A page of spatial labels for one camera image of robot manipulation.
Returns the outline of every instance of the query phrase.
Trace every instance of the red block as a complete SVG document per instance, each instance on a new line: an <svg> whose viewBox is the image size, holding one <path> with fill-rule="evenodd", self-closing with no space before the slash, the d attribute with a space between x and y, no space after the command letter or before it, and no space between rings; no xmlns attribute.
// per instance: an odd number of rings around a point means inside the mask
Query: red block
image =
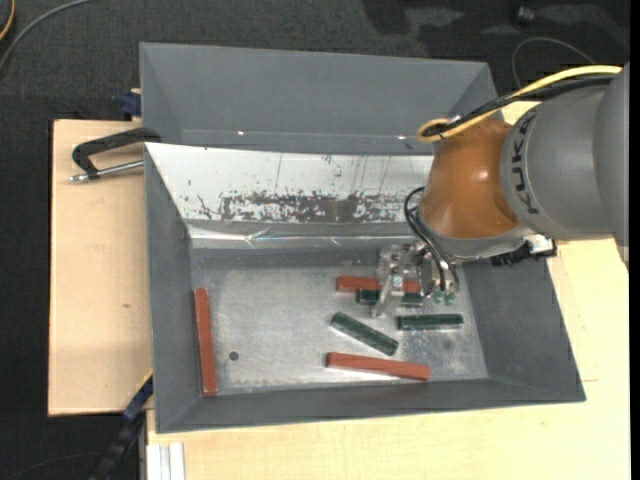
<svg viewBox="0 0 640 480"><path fill-rule="evenodd" d="M198 349L200 352L200 378L202 394L215 395L218 392L216 380L216 360L211 333L211 311L209 309L209 292L206 288L198 288L193 292L196 304L196 328L198 330Z"/></svg>
<svg viewBox="0 0 640 480"><path fill-rule="evenodd" d="M379 290L380 284L373 277L339 276L336 291L356 293L359 290Z"/></svg>
<svg viewBox="0 0 640 480"><path fill-rule="evenodd" d="M406 379L429 380L429 377L431 377L431 369L424 364L378 359L377 357L358 356L355 354L342 354L341 352L329 352L326 365L327 368L379 373Z"/></svg>

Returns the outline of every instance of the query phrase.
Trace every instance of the yellow cable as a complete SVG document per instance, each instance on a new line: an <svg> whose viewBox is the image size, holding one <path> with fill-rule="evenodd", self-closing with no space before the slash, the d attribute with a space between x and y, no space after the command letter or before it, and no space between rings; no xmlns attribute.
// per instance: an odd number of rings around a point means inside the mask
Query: yellow cable
<svg viewBox="0 0 640 480"><path fill-rule="evenodd" d="M7 21L7 26L4 27L4 29L0 30L0 41L9 32L9 29L11 28L11 23L13 22L13 18L15 14L16 14L16 0L11 0L11 14L9 14L9 20Z"/></svg>
<svg viewBox="0 0 640 480"><path fill-rule="evenodd" d="M559 73L555 73L553 75L549 75L547 77L541 78L540 80L533 82L532 84L529 84L526 87L523 87L522 89L510 94L509 96L507 96L507 99L513 98L516 96L522 96L523 94L527 94L529 92L538 90L541 87L546 87L547 85L554 84L556 82L559 82L560 80L566 80L568 78L575 78L577 76L584 76L584 75L610 75L610 74L615 75L619 73L621 70L622 68L619 66L604 66L604 65L582 66L579 68L567 69L565 71L560 71ZM432 119L431 121L428 121L427 123L423 124L418 129L416 138L418 139L418 142L436 142L440 139L448 139L449 137L456 135L460 132L463 132L464 130L473 126L474 124L477 124L478 122L486 119L491 114L494 114L499 110L500 110L499 108L496 108L494 110L489 110L488 112L485 112L484 114L474 117L469 121L465 121L464 123L461 123L459 126L451 128L450 130L425 137L424 132L429 128L432 128L433 126L441 125L441 124L451 124L452 122L451 120L446 118Z"/></svg>

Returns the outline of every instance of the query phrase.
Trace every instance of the dark carpet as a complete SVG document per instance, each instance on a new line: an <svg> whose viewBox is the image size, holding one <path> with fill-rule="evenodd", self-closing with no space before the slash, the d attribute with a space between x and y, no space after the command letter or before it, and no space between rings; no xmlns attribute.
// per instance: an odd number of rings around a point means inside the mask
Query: dark carpet
<svg viewBox="0 0 640 480"><path fill-rule="evenodd" d="M18 0L0 55L33 19L68 1ZM566 41L598 63L629 60L630 0L537 0L527 28L511 23L518 1L120 0L35 28L0 72L0 480L87 478L119 427L116 415L46 417L52 119L124 119L119 99L140 83L142 40L480 60L499 93L515 88L512 52L528 37ZM535 42L515 67L528 81L584 63ZM135 471L134 454L119 477Z"/></svg>

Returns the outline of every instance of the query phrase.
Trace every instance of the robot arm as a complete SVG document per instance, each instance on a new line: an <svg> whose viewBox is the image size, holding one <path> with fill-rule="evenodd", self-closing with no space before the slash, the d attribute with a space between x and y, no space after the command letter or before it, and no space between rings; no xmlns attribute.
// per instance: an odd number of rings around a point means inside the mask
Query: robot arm
<svg viewBox="0 0 640 480"><path fill-rule="evenodd" d="M555 87L497 100L551 91L513 127L487 119L491 105L462 125L427 123L419 139L444 140L415 215L419 234L453 263L514 251L533 234L613 235L628 265L629 72L558 74Z"/></svg>

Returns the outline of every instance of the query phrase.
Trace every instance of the green block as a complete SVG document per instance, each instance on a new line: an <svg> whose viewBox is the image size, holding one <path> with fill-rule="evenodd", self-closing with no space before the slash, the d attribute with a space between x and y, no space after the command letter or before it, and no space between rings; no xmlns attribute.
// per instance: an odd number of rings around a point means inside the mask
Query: green block
<svg viewBox="0 0 640 480"><path fill-rule="evenodd" d="M398 317L398 329L401 331L429 331L453 328L460 327L462 323L462 315L457 313L405 315Z"/></svg>
<svg viewBox="0 0 640 480"><path fill-rule="evenodd" d="M380 290L358 290L356 302L366 306L373 306L380 299Z"/></svg>
<svg viewBox="0 0 640 480"><path fill-rule="evenodd" d="M372 329L362 322L358 322L342 312L338 312L333 316L331 327L388 356L395 354L398 349L398 342L393 338Z"/></svg>
<svg viewBox="0 0 640 480"><path fill-rule="evenodd" d="M419 293L405 293L400 300L401 306L422 306L424 304L424 298Z"/></svg>
<svg viewBox="0 0 640 480"><path fill-rule="evenodd" d="M452 306L456 302L456 294L451 292L444 296L444 305Z"/></svg>

